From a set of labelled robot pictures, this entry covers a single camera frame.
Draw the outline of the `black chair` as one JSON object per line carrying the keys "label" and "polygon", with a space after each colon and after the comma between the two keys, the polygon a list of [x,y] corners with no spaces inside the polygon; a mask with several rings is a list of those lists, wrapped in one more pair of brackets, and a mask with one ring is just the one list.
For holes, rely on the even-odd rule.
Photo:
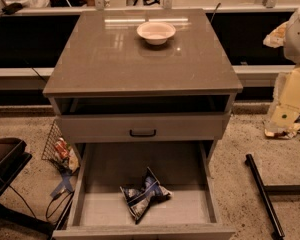
{"label": "black chair", "polygon": [[[0,197],[32,158],[25,148],[26,143],[19,138],[0,138]],[[49,222],[11,210],[1,203],[0,218],[38,231],[48,237],[52,236],[54,230],[54,226]]]}

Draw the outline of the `white bowl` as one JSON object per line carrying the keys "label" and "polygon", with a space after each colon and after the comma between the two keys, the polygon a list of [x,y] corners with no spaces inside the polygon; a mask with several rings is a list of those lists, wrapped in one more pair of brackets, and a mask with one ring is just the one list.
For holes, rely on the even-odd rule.
{"label": "white bowl", "polygon": [[150,45],[162,45],[175,33],[175,27],[166,22],[145,22],[137,28],[137,34]]}

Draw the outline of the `red soda can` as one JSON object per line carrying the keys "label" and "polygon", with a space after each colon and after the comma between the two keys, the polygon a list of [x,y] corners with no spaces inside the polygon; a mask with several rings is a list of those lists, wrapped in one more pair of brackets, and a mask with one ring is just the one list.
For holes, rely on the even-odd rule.
{"label": "red soda can", "polygon": [[56,141],[56,143],[54,144],[54,148],[61,159],[66,159],[69,156],[67,144],[62,138],[59,138]]}

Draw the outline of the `closed upper drawer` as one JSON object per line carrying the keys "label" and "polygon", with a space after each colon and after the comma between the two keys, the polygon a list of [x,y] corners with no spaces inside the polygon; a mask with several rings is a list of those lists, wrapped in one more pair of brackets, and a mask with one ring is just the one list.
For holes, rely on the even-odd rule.
{"label": "closed upper drawer", "polygon": [[[62,115],[56,123],[69,143],[188,141],[221,139],[230,113]],[[155,137],[134,138],[129,130],[156,129]]]}

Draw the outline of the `person in white clothes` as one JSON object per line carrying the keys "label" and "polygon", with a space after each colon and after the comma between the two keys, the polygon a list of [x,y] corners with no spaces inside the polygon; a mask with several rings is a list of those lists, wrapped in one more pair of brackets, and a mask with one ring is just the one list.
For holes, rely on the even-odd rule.
{"label": "person in white clothes", "polygon": [[293,129],[300,115],[300,7],[290,19],[272,30],[263,40],[272,48],[283,47],[284,56],[295,66],[286,75],[285,84],[271,114],[270,122],[282,129]]}

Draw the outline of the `open bottom drawer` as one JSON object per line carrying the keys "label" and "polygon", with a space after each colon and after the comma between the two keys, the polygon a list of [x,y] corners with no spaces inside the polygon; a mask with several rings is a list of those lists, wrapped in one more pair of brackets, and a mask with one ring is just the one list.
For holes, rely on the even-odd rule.
{"label": "open bottom drawer", "polygon": [[[150,169],[172,192],[135,222],[121,192],[138,189]],[[200,142],[97,143],[86,146],[66,228],[56,240],[229,240],[217,212]]]}

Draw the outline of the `black metal stand leg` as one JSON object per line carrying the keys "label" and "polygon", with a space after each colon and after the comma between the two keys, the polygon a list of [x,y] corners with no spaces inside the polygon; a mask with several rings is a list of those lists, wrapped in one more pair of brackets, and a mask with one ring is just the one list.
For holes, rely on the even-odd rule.
{"label": "black metal stand leg", "polygon": [[250,168],[254,182],[259,191],[263,205],[266,209],[268,218],[273,227],[271,237],[273,240],[284,240],[285,233],[281,226],[280,220],[277,217],[276,211],[270,199],[270,195],[286,196],[286,195],[300,195],[300,185],[265,185],[259,173],[257,165],[251,154],[246,155],[245,164]]}

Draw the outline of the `yellow snack wrapper on floor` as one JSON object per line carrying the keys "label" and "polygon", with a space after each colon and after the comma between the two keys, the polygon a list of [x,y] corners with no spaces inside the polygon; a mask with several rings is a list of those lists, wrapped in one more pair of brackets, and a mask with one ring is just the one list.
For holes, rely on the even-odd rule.
{"label": "yellow snack wrapper on floor", "polygon": [[292,139],[300,130],[300,123],[294,123],[291,127],[282,128],[273,122],[264,123],[264,134],[268,138]]}

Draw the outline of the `grey drawer cabinet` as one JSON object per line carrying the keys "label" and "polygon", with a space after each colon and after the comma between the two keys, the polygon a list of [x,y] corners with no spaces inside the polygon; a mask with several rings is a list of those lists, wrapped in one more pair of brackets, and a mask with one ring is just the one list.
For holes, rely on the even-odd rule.
{"label": "grey drawer cabinet", "polygon": [[[170,23],[176,33],[150,45],[137,34],[145,22]],[[231,114],[241,88],[202,10],[109,10],[81,14],[44,93],[56,117]],[[138,142],[200,142],[208,166],[219,140]],[[97,143],[69,144],[82,164]]]}

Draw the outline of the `blue chip bag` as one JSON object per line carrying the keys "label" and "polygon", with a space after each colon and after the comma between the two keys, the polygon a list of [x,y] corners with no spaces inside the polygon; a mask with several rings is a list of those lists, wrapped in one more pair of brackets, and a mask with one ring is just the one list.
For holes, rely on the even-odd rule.
{"label": "blue chip bag", "polygon": [[147,168],[140,189],[121,187],[120,190],[136,224],[146,213],[152,200],[166,200],[172,196],[172,192],[161,185],[150,168]]}

